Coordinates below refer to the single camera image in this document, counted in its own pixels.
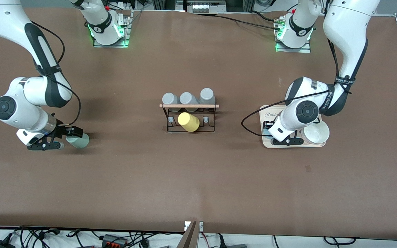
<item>black wire rack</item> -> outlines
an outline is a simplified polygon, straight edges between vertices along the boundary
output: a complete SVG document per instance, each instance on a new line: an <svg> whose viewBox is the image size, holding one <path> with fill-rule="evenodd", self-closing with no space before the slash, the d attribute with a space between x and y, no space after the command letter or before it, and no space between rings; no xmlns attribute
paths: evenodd
<svg viewBox="0 0 397 248"><path fill-rule="evenodd" d="M163 109L163 112L166 116L166 130L167 132L188 132L186 131L179 123L178 117L181 113L187 112L197 117L200 120L200 126L194 132L215 132L215 113L217 108L220 106L218 104L205 105L205 104L193 104L193 105L185 105L185 104L161 104L159 105ZM173 112L170 109L180 109L177 112ZM186 110L195 109L194 112L189 112Z"/></svg>

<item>white tray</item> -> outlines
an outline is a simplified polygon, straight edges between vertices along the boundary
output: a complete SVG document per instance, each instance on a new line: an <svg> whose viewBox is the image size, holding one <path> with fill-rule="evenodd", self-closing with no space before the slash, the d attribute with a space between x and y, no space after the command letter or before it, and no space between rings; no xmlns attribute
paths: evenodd
<svg viewBox="0 0 397 248"><path fill-rule="evenodd" d="M260 127L261 127L261 132L263 135L270 135L270 133L263 128L263 122L264 121L274 121L275 118L278 116L278 114L284 110L286 107L286 105L275 105L269 108L266 108L262 111L259 112L260 114ZM297 138L303 138L301 136L301 130L298 130L298 134L296 135ZM293 146L286 146L286 145L282 145L282 146L274 146L272 144L272 137L262 137L263 139L263 145L266 148L299 148L299 147L322 147L324 146L326 143L320 143L320 144L310 144L308 143L306 140L304 140L304 143L302 145L293 145Z"/></svg>

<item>red wire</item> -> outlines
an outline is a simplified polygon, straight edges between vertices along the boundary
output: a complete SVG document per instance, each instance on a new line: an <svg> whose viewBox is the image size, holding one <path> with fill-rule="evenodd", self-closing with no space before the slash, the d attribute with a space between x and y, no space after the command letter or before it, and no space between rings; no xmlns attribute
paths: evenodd
<svg viewBox="0 0 397 248"><path fill-rule="evenodd" d="M208 248L211 248L211 246L209 246L208 239L206 238L205 233L202 232L202 235L203 235L203 238L205 238L205 241L206 241L206 244L208 245Z"/></svg>

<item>brown tabletop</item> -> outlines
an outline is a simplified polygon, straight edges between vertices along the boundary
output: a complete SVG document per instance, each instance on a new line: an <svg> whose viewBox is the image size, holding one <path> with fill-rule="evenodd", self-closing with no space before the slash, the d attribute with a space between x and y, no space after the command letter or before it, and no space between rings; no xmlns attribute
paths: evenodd
<svg viewBox="0 0 397 248"><path fill-rule="evenodd" d="M78 10L26 12L65 41L60 64L82 100L76 124L91 141L32 152L0 122L0 225L182 231L183 221L202 220L210 233L397 239L393 17L371 19L353 95L324 117L327 144L266 149L241 119L282 100L300 76L333 82L322 18L312 53L300 54L275 52L270 30L181 12L145 12L127 49L95 49ZM46 36L58 57L59 42ZM0 96L20 76L37 76L31 56L0 38ZM204 87L220 104L216 132L167 133L162 95L198 96ZM77 101L45 109L66 122ZM247 126L259 132L258 116Z"/></svg>

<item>yellow cup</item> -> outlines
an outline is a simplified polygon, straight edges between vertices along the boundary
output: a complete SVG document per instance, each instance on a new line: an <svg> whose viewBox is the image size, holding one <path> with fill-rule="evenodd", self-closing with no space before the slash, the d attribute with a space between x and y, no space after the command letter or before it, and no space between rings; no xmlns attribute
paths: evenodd
<svg viewBox="0 0 397 248"><path fill-rule="evenodd" d="M188 132L194 132L200 126L200 121L192 114L183 112L178 118L179 124Z"/></svg>

